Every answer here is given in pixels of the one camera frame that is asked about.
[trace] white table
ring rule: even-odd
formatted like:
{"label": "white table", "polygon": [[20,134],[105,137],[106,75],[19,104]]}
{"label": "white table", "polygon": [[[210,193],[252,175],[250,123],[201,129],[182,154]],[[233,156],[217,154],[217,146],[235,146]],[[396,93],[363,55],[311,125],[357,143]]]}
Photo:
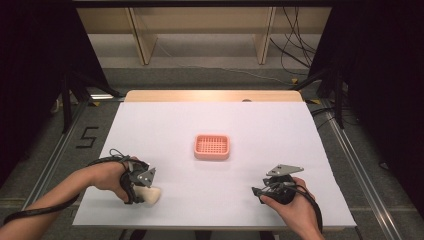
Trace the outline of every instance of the white table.
{"label": "white table", "polygon": [[[199,133],[228,135],[230,157],[196,159]],[[76,226],[281,230],[285,223],[251,190],[263,187],[265,173],[277,164],[305,168],[293,176],[305,179],[316,196],[324,227],[356,225],[303,102],[124,102],[100,157],[111,148],[156,167],[153,186],[162,195],[153,206],[125,205],[91,187]]]}

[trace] metal rail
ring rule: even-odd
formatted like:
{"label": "metal rail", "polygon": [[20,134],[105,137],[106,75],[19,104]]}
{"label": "metal rail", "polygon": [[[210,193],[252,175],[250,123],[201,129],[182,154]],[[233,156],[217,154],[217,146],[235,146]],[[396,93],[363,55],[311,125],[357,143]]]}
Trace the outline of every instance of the metal rail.
{"label": "metal rail", "polygon": [[37,182],[35,183],[34,188],[32,189],[31,193],[26,199],[22,207],[22,210],[27,208],[28,205],[35,202],[38,198],[40,198],[44,194],[48,184],[50,183],[50,180],[53,174],[55,173],[55,170],[60,161],[60,158],[62,157],[63,152],[66,149],[69,139],[72,136],[72,133],[74,132],[75,125],[77,124],[80,116],[82,115],[85,108],[87,107],[87,104],[88,104],[87,102],[78,103],[78,106],[75,109],[75,112],[73,114],[74,120],[72,121],[71,126],[69,127],[68,131],[63,133],[62,136],[60,137],[59,142],[57,143],[55,149],[53,150],[52,155],[50,156],[49,160],[44,166],[43,172],[41,172],[41,175],[38,178]]}
{"label": "metal rail", "polygon": [[[324,107],[331,107],[331,104],[327,100],[322,100]],[[362,191],[365,194],[365,197],[370,204],[374,215],[380,224],[381,229],[383,230],[384,235],[387,239],[402,239],[399,230],[397,229],[393,217],[390,212],[387,210],[384,202],[377,193],[374,185],[372,184],[371,179],[369,178],[364,166],[361,163],[358,155],[355,152],[349,138],[346,135],[346,132],[343,129],[340,129],[332,113],[327,113],[327,118],[330,119],[331,127],[342,147],[346,158],[352,167],[353,172],[359,182],[359,185],[362,188]]]}

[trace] wrist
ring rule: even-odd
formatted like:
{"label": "wrist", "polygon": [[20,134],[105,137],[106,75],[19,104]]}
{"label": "wrist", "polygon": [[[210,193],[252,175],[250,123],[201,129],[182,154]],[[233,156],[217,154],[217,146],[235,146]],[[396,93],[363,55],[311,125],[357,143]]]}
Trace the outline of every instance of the wrist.
{"label": "wrist", "polygon": [[72,179],[78,179],[78,186],[82,189],[94,185],[95,176],[89,171],[89,168],[87,167],[73,172],[69,177],[71,177]]}
{"label": "wrist", "polygon": [[305,231],[305,232],[299,233],[299,235],[303,240],[323,240],[324,239],[324,236],[317,229]]}

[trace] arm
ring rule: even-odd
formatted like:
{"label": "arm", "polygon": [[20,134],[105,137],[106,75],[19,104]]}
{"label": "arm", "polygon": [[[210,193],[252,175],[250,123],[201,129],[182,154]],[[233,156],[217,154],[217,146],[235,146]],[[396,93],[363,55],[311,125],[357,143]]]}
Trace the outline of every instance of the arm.
{"label": "arm", "polygon": [[[296,177],[293,177],[293,179],[297,185],[301,185],[306,189],[305,181]],[[324,239],[318,229],[315,211],[312,205],[302,195],[296,194],[293,201],[287,205],[282,205],[265,195],[261,196],[261,200],[274,209],[287,226],[302,239]]]}
{"label": "arm", "polygon": [[[113,191],[126,202],[128,196],[119,184],[119,179],[124,171],[123,165],[118,162],[101,163],[77,170],[25,210],[64,203],[89,186],[95,186],[100,190]],[[0,228],[0,239],[41,239],[59,214],[60,212],[53,212],[12,220]]]}

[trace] orange basket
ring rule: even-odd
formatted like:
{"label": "orange basket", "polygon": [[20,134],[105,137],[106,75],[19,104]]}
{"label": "orange basket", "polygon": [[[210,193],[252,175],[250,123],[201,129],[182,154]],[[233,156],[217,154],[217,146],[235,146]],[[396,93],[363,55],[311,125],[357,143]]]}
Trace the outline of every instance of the orange basket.
{"label": "orange basket", "polygon": [[194,156],[202,160],[225,160],[230,155],[230,139],[225,135],[197,135]]}

